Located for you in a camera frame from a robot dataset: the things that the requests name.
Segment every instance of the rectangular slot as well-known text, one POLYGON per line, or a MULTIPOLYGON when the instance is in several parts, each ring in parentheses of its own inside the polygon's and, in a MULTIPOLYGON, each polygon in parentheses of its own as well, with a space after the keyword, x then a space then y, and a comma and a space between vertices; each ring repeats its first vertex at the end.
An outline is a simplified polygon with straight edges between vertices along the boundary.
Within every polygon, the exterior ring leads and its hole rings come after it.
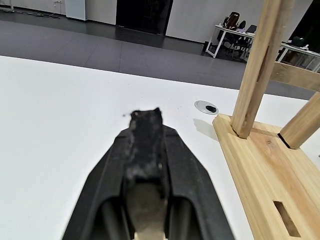
POLYGON ((276 209, 278 210, 282 221, 284 223, 284 226, 286 230, 288 231, 289 235, 291 237, 297 237, 301 238, 300 233, 298 232, 298 229, 294 222, 292 221, 291 217, 289 216, 284 204, 281 201, 273 201, 276 209))

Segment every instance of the backpack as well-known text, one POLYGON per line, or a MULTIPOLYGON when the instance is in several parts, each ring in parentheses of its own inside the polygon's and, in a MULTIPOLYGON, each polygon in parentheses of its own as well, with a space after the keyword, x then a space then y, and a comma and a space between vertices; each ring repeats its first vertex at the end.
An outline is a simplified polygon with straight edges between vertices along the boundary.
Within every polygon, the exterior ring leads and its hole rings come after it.
POLYGON ((238 12, 232 12, 229 16, 229 18, 225 21, 225 28, 236 30, 237 29, 237 23, 239 20, 240 14, 238 12))

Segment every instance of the wood grain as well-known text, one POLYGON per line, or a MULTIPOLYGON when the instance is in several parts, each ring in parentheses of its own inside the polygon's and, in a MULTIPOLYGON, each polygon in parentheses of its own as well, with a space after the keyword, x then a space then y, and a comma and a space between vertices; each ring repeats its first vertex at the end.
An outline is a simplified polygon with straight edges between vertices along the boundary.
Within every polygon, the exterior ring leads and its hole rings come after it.
POLYGON ((265 1, 231 122, 240 138, 250 134, 293 5, 294 0, 265 1))
POLYGON ((270 80, 320 92, 320 74, 281 62, 274 64, 270 80))
POLYGON ((287 148, 277 126, 255 122, 247 139, 230 116, 219 114, 213 126, 254 239, 319 240, 320 171, 305 153, 287 148))
POLYGON ((300 146, 320 128, 320 92, 316 92, 303 108, 284 126, 280 135, 291 149, 300 146))

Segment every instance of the table surface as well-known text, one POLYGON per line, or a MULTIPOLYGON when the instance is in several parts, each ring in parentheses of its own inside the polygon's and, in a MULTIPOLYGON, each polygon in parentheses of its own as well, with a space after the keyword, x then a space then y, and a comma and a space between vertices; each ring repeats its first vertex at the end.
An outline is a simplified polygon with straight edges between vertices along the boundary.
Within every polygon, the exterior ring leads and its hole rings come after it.
POLYGON ((320 58, 320 53, 317 53, 317 52, 314 52, 314 51, 304 50, 304 49, 301 49, 300 47, 291 46, 291 45, 286 44, 286 43, 281 43, 281 46, 284 47, 284 48, 296 51, 296 52, 300 52, 300 53, 304 53, 304 54, 308 54, 308 55, 320 58))
MULTIPOLYGON (((238 90, 0 57, 0 239, 59 240, 92 168, 128 127, 129 113, 160 107, 207 169, 234 236, 253 236, 212 115, 231 115, 238 90)), ((284 126, 305 100, 265 94, 257 121, 284 126)), ((320 131, 303 146, 320 167, 320 131)))
POLYGON ((224 27, 221 26, 221 25, 214 25, 214 26, 215 26, 217 29, 226 31, 226 32, 228 32, 228 33, 240 35, 240 36, 247 37, 247 38, 251 38, 251 39, 253 39, 253 38, 255 37, 255 35, 250 35, 250 34, 247 34, 246 32, 239 32, 239 31, 236 31, 236 30, 227 29, 227 28, 224 28, 224 27))

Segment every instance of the white wall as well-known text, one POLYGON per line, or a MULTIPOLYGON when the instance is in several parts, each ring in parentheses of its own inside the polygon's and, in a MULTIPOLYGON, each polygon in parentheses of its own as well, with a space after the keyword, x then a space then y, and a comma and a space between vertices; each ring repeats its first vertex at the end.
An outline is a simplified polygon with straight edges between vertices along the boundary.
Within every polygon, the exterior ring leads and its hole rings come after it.
MULTIPOLYGON (((34 9, 49 13, 66 14, 65 0, 62 3, 54 3, 55 0, 12 0, 14 7, 34 9)), ((9 0, 0 0, 0 2, 9 4, 9 0)))
POLYGON ((173 0, 166 35, 196 42, 207 41, 215 24, 230 14, 232 0, 173 0))
MULTIPOLYGON (((313 0, 295 0, 284 40, 287 40, 313 0)), ((240 13, 246 28, 258 25, 264 0, 173 0, 167 36, 203 43, 210 39, 215 24, 231 12, 240 13)))
POLYGON ((86 0, 86 19, 115 25, 116 14, 117 0, 86 0))

